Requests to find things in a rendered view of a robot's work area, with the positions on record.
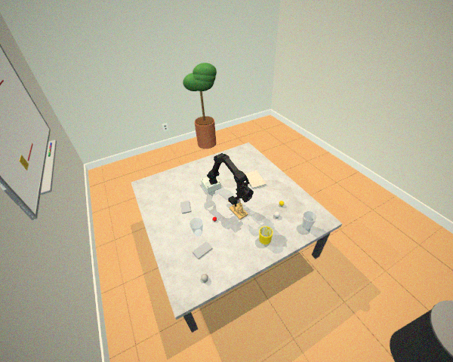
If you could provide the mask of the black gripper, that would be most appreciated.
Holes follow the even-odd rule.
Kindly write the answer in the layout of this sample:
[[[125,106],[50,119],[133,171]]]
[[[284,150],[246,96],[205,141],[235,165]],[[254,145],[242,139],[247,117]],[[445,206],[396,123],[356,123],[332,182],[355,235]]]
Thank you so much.
[[[240,199],[239,196],[240,196],[241,193],[242,193],[242,192],[238,191],[237,189],[236,189],[236,191],[237,191],[237,193],[236,193],[236,194],[237,194],[237,197],[234,198],[233,196],[231,196],[230,198],[228,198],[228,201],[229,201],[232,205],[235,205],[235,206],[236,206],[236,204],[237,204],[237,200]]]

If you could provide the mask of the yellow cup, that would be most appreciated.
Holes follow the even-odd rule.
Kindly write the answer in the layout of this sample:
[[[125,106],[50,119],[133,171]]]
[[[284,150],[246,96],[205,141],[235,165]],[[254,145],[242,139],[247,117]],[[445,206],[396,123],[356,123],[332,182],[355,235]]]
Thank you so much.
[[[260,229],[259,241],[262,245],[269,245],[273,236],[273,230],[270,227],[264,226]]]

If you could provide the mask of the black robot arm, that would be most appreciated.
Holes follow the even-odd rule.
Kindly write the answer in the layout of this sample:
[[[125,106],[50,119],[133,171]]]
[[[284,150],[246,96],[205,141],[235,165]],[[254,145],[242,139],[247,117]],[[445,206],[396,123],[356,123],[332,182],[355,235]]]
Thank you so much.
[[[232,172],[234,180],[237,183],[237,190],[242,192],[239,196],[244,202],[249,201],[252,198],[254,192],[248,187],[249,180],[247,176],[240,171],[234,163],[230,160],[230,157],[227,154],[220,153],[219,155],[214,156],[214,166],[207,174],[210,184],[218,183],[216,176],[219,176],[219,167],[223,162]],[[244,183],[244,181],[246,181]]]

